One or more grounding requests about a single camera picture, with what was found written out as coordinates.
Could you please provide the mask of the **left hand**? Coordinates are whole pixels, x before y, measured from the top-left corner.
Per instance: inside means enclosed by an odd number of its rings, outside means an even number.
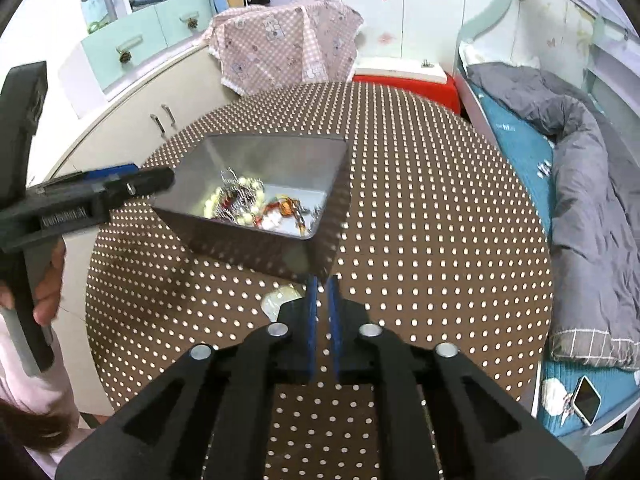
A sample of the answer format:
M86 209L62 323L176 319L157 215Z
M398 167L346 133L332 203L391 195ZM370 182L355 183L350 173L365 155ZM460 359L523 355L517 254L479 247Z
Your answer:
M66 245L62 238L52 250L51 261L44 272L43 279L35 289L35 307L32 311L40 326L49 325L60 308L63 272L65 266Z

